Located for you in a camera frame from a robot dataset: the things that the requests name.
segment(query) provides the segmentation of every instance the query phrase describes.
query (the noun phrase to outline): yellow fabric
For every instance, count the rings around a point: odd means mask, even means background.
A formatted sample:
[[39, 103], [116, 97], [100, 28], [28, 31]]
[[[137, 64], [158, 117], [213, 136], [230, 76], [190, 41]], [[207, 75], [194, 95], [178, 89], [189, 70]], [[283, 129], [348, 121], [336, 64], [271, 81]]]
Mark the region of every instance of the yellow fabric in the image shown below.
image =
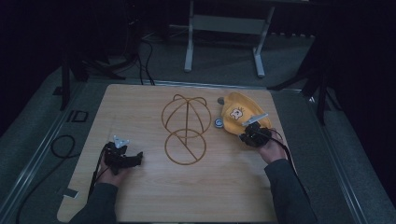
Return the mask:
[[[239, 92], [232, 92], [224, 97], [224, 107], [221, 111], [224, 129], [227, 132], [241, 134], [246, 127], [243, 122], [248, 121], [251, 116], [263, 114], [264, 111], [246, 95]], [[262, 128], [272, 128], [268, 117], [258, 120]]]

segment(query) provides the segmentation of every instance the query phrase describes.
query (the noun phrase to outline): black controller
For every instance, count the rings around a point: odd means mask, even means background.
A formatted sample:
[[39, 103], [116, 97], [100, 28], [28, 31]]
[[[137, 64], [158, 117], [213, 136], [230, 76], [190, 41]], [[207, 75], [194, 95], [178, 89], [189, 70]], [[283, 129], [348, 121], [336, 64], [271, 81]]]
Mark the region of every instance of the black controller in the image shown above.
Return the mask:
[[253, 122], [249, 124], [245, 133], [239, 135], [242, 142], [250, 147], [262, 147], [267, 144], [271, 138], [271, 131], [267, 128], [261, 128], [259, 122]]
[[105, 144], [103, 148], [105, 153], [105, 164], [110, 167], [114, 175], [117, 175], [121, 168], [135, 167], [142, 163], [143, 152], [139, 152], [133, 157], [127, 157], [125, 155], [126, 149], [127, 146], [116, 148], [113, 142]]

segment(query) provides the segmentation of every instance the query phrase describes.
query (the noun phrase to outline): wire hat stand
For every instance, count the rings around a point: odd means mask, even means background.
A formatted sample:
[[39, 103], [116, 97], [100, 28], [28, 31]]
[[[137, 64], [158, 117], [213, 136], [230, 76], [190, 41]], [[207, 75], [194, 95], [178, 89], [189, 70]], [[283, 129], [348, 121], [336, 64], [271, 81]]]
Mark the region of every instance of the wire hat stand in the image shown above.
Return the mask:
[[179, 165], [192, 165], [204, 157], [206, 140], [203, 134], [212, 122], [206, 99], [176, 94], [164, 107], [162, 122], [170, 133], [164, 144], [169, 160]]

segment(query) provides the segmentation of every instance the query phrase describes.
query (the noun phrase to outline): dark background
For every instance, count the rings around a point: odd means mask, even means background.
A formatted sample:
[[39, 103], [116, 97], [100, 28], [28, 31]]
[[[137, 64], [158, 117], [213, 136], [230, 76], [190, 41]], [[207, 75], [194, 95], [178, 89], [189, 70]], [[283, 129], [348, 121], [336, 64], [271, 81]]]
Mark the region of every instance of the dark background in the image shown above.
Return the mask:
[[[108, 43], [115, 38], [108, 34], [116, 33], [108, 29], [124, 19], [120, 14], [151, 26], [165, 39], [169, 23], [187, 24], [189, 1], [144, 2], [130, 1], [133, 13], [127, 15], [125, 11], [120, 13], [123, 2], [115, 1], [118, 5], [103, 15], [100, 12], [108, 8], [104, 7], [108, 3], [105, 0], [95, 1], [95, 5], [93, 1], [76, 0], [1, 1], [0, 134], [23, 110], [42, 81], [61, 65], [65, 49], [83, 51], [96, 59], [106, 57]], [[248, 10], [235, 7], [233, 1], [220, 10], [213, 2], [202, 1], [196, 8], [207, 13], [216, 10], [241, 16]], [[331, 62], [329, 85], [335, 89], [341, 107], [395, 204], [396, 6], [392, 1], [339, 2], [342, 5], [337, 1], [277, 3], [282, 7], [276, 9], [270, 31], [316, 37], [315, 48], [308, 53], [305, 65], [316, 66], [321, 60]], [[248, 10], [249, 15], [258, 17], [261, 12], [257, 7]], [[100, 21], [97, 15], [114, 21], [108, 25], [108, 20]]]

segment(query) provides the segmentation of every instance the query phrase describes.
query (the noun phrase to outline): forearm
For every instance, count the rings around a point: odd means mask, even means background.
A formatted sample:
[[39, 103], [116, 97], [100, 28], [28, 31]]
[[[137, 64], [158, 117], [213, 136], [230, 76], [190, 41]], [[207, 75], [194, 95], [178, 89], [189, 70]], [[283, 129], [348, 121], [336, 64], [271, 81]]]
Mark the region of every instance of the forearm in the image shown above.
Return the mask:
[[276, 217], [280, 224], [318, 223], [303, 187], [287, 160], [274, 161], [264, 170], [271, 183]]
[[117, 223], [114, 210], [118, 188], [111, 184], [96, 184], [87, 204], [69, 223]]

